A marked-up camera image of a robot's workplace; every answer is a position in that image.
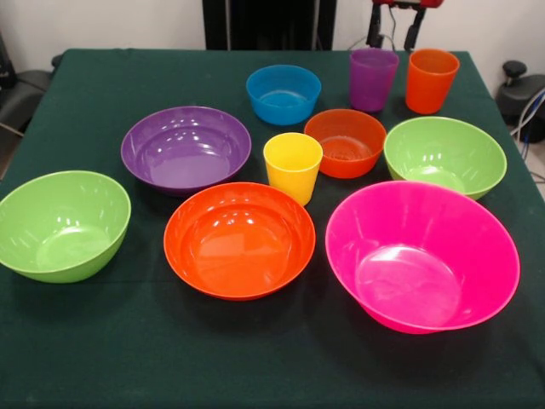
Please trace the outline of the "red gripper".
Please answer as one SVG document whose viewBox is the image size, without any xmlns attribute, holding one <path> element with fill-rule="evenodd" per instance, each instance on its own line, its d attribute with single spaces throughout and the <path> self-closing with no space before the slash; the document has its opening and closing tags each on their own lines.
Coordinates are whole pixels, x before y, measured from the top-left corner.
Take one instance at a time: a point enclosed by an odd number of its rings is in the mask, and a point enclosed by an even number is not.
<svg viewBox="0 0 545 409">
<path fill-rule="evenodd" d="M 373 0 L 373 6 L 370 15 L 370 24 L 366 38 L 366 44 L 370 47 L 382 46 L 381 35 L 381 5 L 386 4 L 388 7 L 397 7 L 401 9 L 413 8 L 416 10 L 415 19 L 410 25 L 405 41 L 404 49 L 414 49 L 416 40 L 425 17 L 425 9 L 436 9 L 441 6 L 441 0 Z"/>
</svg>

